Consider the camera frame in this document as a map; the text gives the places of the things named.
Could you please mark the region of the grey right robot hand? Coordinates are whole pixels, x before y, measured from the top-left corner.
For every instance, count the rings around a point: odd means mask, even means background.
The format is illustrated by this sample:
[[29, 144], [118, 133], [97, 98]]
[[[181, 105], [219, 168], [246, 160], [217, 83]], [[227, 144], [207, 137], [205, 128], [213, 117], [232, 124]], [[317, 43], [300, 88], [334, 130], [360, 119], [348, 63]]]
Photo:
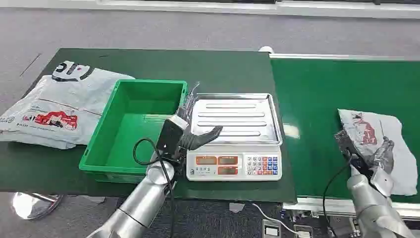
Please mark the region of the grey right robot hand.
[[391, 174], [394, 168], [393, 148], [395, 143], [387, 136], [383, 136], [382, 145], [370, 156], [367, 156], [366, 163], [369, 167], [382, 168], [386, 173]]

